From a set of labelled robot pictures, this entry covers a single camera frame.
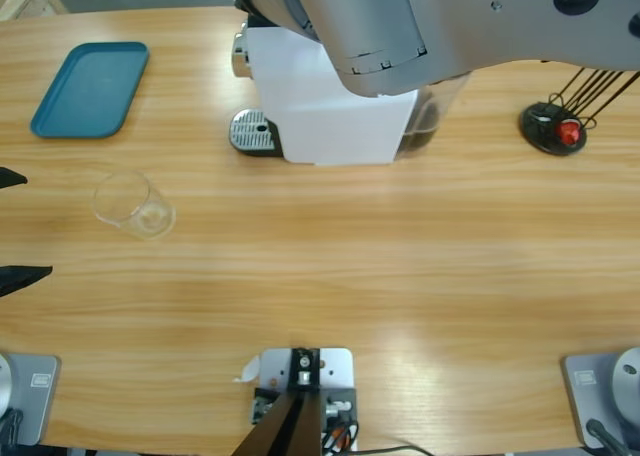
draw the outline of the wooden table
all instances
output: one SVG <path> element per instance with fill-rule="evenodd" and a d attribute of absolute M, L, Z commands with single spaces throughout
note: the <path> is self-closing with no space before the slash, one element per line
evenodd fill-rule
<path fill-rule="evenodd" d="M 640 342 L 638 87 L 580 155 L 554 158 L 516 117 L 573 68 L 478 71 L 418 158 L 316 168 L 227 142 L 256 104 L 233 77 L 232 9 L 95 13 L 0 25 L 0 265 L 54 274 L 0 301 L 0 348 L 63 361 L 46 442 L 230 454 L 265 348 L 350 348 L 361 447 L 438 454 L 578 443 L 560 359 Z M 68 51 L 151 50 L 127 122 L 102 141 L 46 141 L 29 121 Z M 173 232 L 99 222 L 110 165 L 146 173 Z"/>

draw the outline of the gray robot arm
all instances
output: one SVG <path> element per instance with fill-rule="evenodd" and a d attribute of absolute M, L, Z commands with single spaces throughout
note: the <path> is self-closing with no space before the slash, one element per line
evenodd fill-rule
<path fill-rule="evenodd" d="M 640 70 L 640 0 L 239 0 L 321 42 L 355 94 L 401 94 L 499 63 Z"/>

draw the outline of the cable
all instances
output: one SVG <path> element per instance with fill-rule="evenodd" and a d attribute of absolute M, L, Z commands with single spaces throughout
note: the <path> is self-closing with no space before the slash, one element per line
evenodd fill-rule
<path fill-rule="evenodd" d="M 424 454 L 425 456 L 433 456 L 433 453 L 430 453 L 426 449 L 422 449 L 420 446 L 414 446 L 413 444 L 406 444 L 404 446 L 395 446 L 393 448 L 384 448 L 384 449 L 367 449 L 364 451 L 348 451 L 347 454 L 352 454 L 354 456 L 363 456 L 366 454 L 384 454 L 384 453 L 395 453 L 396 451 L 415 451 L 417 453 Z"/>
<path fill-rule="evenodd" d="M 334 424 L 327 427 L 325 436 L 322 438 L 323 454 L 329 454 L 331 456 L 367 456 L 371 454 L 395 453 L 398 451 L 415 451 L 424 454 L 424 456 L 434 456 L 433 453 L 413 444 L 405 444 L 391 448 L 351 451 L 351 447 L 358 437 L 359 430 L 360 425 L 358 421 L 336 420 Z"/>

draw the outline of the metal grate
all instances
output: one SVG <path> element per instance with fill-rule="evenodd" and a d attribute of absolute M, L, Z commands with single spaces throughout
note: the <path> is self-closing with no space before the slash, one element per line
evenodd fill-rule
<path fill-rule="evenodd" d="M 245 109 L 233 117 L 229 128 L 229 139 L 239 151 L 273 151 L 269 122 L 259 109 Z"/>

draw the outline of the clear glass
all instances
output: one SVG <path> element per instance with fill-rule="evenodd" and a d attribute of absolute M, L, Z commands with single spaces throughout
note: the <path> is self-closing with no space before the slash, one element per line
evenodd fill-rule
<path fill-rule="evenodd" d="M 137 171 L 118 171 L 102 181 L 93 211 L 101 221 L 142 239 L 167 234 L 176 220 L 174 207 Z"/>
<path fill-rule="evenodd" d="M 416 104 L 398 148 L 398 158 L 408 157 L 425 147 L 440 127 L 471 73 L 423 86 L 418 90 Z"/>

